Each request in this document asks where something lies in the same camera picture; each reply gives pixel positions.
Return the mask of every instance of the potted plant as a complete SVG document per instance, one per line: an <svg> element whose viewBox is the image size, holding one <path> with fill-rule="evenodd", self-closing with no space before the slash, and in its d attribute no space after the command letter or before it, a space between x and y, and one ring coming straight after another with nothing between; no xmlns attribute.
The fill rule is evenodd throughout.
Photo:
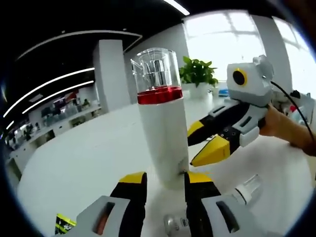
<svg viewBox="0 0 316 237"><path fill-rule="evenodd" d="M205 63L198 59L190 59L183 57L185 66L179 69L180 78L183 84L187 84L190 96L193 98L202 98L207 95L209 85L213 87L213 91L218 91L216 85L218 80L213 77L214 70L211 68L212 61Z"/></svg>

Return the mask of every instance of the window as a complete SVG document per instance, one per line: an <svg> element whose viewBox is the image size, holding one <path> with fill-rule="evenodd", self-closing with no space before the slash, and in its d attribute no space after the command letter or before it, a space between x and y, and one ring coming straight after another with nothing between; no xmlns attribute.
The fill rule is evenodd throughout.
<svg viewBox="0 0 316 237"><path fill-rule="evenodd" d="M227 65L252 62L265 54L259 33L246 11L219 11L185 20L190 58L212 61L214 76L227 80Z"/></svg>
<svg viewBox="0 0 316 237"><path fill-rule="evenodd" d="M300 33L289 23L274 18L284 40L290 62L293 90L311 93L316 98L316 63L313 54Z"/></svg>

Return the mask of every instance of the human hand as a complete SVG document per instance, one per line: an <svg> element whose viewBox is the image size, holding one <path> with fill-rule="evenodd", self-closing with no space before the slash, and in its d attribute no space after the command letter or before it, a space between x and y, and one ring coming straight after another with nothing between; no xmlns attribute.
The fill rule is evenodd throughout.
<svg viewBox="0 0 316 237"><path fill-rule="evenodd" d="M260 129L260 135L276 136L280 126L281 116L282 114L273 107L272 104L269 104L269 108L265 116L266 124Z"/></svg>

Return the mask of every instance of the red liquid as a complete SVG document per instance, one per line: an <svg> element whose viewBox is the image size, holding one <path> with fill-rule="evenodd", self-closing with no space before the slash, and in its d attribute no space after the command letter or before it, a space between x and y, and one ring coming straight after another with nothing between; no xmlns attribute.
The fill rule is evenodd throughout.
<svg viewBox="0 0 316 237"><path fill-rule="evenodd" d="M160 86L140 92L137 95L138 104L140 105L162 104L180 98L182 98L180 86Z"/></svg>

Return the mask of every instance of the ceiling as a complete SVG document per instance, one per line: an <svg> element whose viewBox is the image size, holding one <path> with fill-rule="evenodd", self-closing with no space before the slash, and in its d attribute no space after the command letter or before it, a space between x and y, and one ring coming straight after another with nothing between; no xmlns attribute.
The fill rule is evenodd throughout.
<svg viewBox="0 0 316 237"><path fill-rule="evenodd" d="M251 14L283 18L265 0L178 2L191 15L220 9L247 9ZM179 24L184 17L163 0L7 1L1 4L1 9L5 11L5 16L1 15L1 22L5 24L1 26L0 82L7 100L0 97L1 115L35 87L56 77L93 67L92 52L98 40L120 39L126 50L138 36L80 34L47 42L24 54L39 43L60 35L91 30L131 32L142 35L142 40L145 40ZM92 78L93 71L77 74L43 87L38 93L46 97ZM38 93L19 103L5 118L1 116L1 124L22 118L21 112L32 105L29 99Z"/></svg>

